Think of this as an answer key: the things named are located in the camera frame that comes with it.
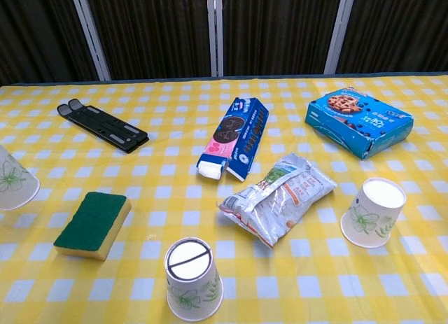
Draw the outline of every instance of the oreo package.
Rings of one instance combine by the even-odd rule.
[[[227,166],[231,174],[244,181],[268,115],[269,111],[257,98],[235,98],[197,161],[198,172],[219,179]]]
[[[312,101],[305,122],[364,160],[405,139],[414,118],[348,87]]]

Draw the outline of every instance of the table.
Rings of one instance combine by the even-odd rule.
[[[412,113],[398,145],[360,161],[304,124],[307,103],[344,86]],[[0,89],[0,143],[41,180],[34,201],[0,211],[0,323],[178,323],[166,303],[163,257],[181,237],[214,251],[224,283],[208,323],[446,323],[448,320],[448,76],[192,80]],[[58,116],[77,97],[150,132],[126,155]],[[235,97],[270,110],[244,183],[195,173]],[[334,193],[273,251],[216,204],[259,181],[286,153],[315,161]],[[350,244],[339,219],[370,176],[405,189],[387,245]],[[107,261],[68,258],[53,241],[92,190],[130,198]]]

